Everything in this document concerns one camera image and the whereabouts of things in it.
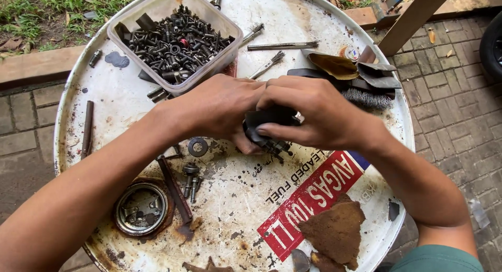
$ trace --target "small wire brush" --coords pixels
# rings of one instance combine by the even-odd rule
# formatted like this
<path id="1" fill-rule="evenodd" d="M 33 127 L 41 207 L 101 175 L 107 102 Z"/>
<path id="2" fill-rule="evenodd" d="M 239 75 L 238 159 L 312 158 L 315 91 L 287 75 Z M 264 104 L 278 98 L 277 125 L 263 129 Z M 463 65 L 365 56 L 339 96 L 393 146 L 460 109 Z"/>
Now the small wire brush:
<path id="1" fill-rule="evenodd" d="M 299 42 L 299 43 L 254 44 L 254 45 L 248 45 L 248 51 L 317 48 L 319 46 L 319 42 L 320 42 L 319 40 L 315 40 L 312 42 Z"/>
<path id="2" fill-rule="evenodd" d="M 263 30 L 265 30 L 265 25 L 263 23 L 253 23 L 253 26 L 250 28 L 251 29 L 251 32 L 249 32 L 249 34 L 247 34 L 245 37 L 244 37 L 244 40 L 242 40 L 242 43 L 245 43 L 251 39 L 253 39 L 254 37 L 260 35 Z"/>
<path id="3" fill-rule="evenodd" d="M 392 107 L 392 99 L 384 94 L 371 94 L 354 88 L 341 91 L 341 94 L 346 100 L 355 105 L 380 110 Z"/>
<path id="4" fill-rule="evenodd" d="M 263 72 L 267 71 L 274 64 L 280 62 L 286 54 L 283 51 L 279 51 L 271 60 L 261 66 L 256 72 L 254 72 L 249 78 L 256 79 L 258 76 L 263 74 Z"/>

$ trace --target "person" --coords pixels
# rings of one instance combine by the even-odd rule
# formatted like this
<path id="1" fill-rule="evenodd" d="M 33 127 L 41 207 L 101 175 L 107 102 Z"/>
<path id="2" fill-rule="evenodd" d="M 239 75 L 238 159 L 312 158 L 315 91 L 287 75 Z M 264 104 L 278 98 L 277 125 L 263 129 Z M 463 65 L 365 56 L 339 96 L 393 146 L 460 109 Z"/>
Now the person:
<path id="1" fill-rule="evenodd" d="M 179 141 L 208 136 L 230 140 L 244 154 L 260 152 L 243 133 L 244 113 L 274 104 L 298 110 L 305 120 L 301 126 L 263 124 L 259 134 L 358 151 L 402 200 L 417 224 L 418 247 L 392 271 L 482 272 L 461 192 L 398 142 L 379 118 L 346 101 L 325 80 L 282 76 L 265 84 L 221 74 L 157 104 L 22 204 L 0 226 L 0 271 L 57 271 L 141 170 Z"/>

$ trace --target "rusty metal rod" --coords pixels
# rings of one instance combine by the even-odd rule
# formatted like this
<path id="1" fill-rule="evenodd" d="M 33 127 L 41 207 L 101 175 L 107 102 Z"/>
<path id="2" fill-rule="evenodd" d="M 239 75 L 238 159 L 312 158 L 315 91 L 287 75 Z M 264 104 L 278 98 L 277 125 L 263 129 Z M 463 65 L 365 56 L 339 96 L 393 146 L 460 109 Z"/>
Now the rusty metal rod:
<path id="1" fill-rule="evenodd" d="M 90 153 L 93 114 L 94 114 L 94 102 L 87 101 L 87 111 L 85 112 L 84 139 L 82 140 L 82 151 L 80 153 L 80 160 L 86 158 Z"/>
<path id="2" fill-rule="evenodd" d="M 190 207 L 188 206 L 186 200 L 183 198 L 183 194 L 181 193 L 180 188 L 176 185 L 176 182 L 174 182 L 173 179 L 174 175 L 171 169 L 169 168 L 169 164 L 166 161 L 166 157 L 163 155 L 159 156 L 157 158 L 157 162 L 159 163 L 160 170 L 164 175 L 164 180 L 166 182 L 167 189 L 169 190 L 169 193 L 174 200 L 174 204 L 176 204 L 176 207 L 180 212 L 183 224 L 188 224 L 192 222 L 193 219 L 192 211 L 190 210 Z"/>

